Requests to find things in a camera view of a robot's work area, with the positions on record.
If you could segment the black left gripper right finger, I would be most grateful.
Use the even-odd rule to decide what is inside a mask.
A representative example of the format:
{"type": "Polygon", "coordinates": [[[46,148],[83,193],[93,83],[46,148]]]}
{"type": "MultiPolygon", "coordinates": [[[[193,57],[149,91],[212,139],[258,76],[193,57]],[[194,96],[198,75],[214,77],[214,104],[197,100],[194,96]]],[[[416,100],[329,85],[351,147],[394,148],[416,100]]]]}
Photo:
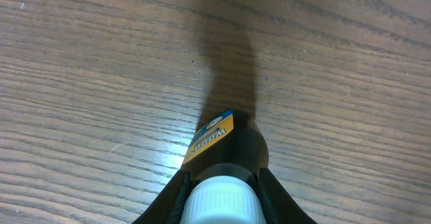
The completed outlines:
{"type": "Polygon", "coordinates": [[[288,194],[267,167],[259,171],[258,197],[268,224],[317,224],[288,194]]]}

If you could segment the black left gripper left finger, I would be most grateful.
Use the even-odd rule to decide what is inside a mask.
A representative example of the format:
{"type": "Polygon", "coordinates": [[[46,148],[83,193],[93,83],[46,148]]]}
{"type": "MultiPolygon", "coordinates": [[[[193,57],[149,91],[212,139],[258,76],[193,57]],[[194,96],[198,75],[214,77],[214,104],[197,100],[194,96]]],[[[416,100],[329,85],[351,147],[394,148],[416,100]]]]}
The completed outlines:
{"type": "Polygon", "coordinates": [[[191,189],[190,172],[178,170],[151,205],[132,224],[179,224],[191,189]]]}

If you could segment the dark syrup bottle white cap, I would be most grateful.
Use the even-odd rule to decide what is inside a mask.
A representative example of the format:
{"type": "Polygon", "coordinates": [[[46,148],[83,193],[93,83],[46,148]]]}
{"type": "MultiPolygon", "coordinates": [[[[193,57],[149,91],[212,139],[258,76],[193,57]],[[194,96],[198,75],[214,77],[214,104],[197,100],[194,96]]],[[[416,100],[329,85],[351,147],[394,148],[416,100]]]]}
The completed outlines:
{"type": "Polygon", "coordinates": [[[257,192],[268,163],[267,144],[246,112],[228,110],[200,126],[181,165],[191,175],[181,223],[264,223],[257,192]]]}

